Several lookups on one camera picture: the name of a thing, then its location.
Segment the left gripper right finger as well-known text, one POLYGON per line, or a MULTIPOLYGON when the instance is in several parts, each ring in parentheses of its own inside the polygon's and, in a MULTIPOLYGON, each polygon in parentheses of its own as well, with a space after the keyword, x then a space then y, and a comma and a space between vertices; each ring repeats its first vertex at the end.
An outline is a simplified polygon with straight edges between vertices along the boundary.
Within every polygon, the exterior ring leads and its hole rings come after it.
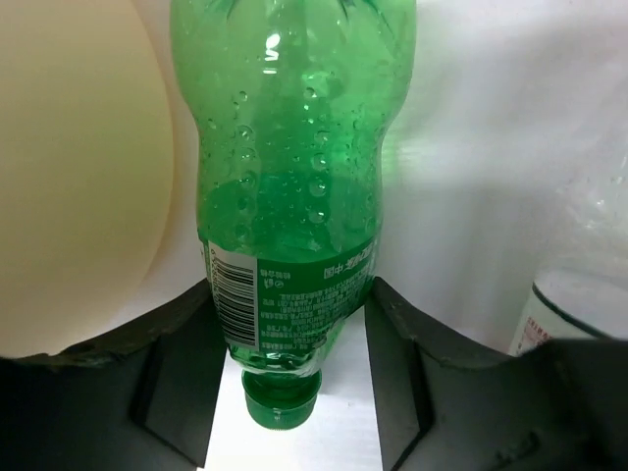
POLYGON ((376 279, 365 325, 387 470, 623 470, 627 344, 477 343, 376 279))

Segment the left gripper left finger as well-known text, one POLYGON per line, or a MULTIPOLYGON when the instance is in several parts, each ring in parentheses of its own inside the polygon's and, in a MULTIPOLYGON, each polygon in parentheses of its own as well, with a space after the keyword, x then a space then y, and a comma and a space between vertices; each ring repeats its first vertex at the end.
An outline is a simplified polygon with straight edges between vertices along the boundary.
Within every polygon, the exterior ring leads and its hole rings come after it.
POLYGON ((2 468, 202 468, 225 354, 200 282, 59 354, 3 359, 2 468))

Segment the red label red cap bottle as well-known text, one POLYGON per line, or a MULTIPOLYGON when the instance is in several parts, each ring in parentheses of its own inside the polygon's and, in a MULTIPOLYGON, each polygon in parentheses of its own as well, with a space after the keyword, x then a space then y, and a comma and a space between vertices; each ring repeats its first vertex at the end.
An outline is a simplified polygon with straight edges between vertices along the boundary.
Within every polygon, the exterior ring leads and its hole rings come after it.
POLYGON ((553 339, 626 338, 627 276, 556 267, 533 281, 508 354, 553 339))

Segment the green plastic bottle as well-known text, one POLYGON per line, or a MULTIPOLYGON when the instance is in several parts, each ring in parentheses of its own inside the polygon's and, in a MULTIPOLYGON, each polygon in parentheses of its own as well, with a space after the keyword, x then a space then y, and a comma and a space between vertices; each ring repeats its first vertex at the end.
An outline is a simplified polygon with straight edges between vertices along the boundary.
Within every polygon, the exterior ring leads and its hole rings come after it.
POLYGON ((412 1, 175 1, 196 124, 196 226, 247 410, 290 430, 374 279, 387 131, 411 82, 412 1))

